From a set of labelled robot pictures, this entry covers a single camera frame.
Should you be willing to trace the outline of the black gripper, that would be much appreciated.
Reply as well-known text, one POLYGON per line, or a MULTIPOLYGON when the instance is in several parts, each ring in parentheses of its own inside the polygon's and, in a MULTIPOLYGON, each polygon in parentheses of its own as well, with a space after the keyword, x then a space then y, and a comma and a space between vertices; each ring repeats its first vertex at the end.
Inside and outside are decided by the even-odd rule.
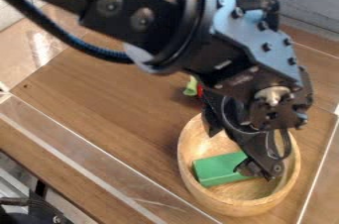
POLYGON ((248 155, 248 158, 237 165, 236 171, 248 177, 264 177, 268 181, 282 177, 284 161, 293 151, 289 131, 280 130, 284 145, 284 154, 281 154, 274 131, 272 129, 260 131, 252 125, 242 125, 238 121, 242 104, 234 98, 205 90, 202 100, 209 136, 215 137, 225 131, 248 155))

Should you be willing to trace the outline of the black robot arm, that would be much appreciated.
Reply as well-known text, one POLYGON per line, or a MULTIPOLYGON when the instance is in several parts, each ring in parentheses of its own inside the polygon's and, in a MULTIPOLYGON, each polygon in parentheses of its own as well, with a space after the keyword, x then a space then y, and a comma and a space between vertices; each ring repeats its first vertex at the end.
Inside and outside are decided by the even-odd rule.
POLYGON ((6 0, 74 49, 153 74, 185 72, 203 87, 209 133, 246 153, 238 171, 276 179, 309 122, 314 93, 280 0, 6 0))

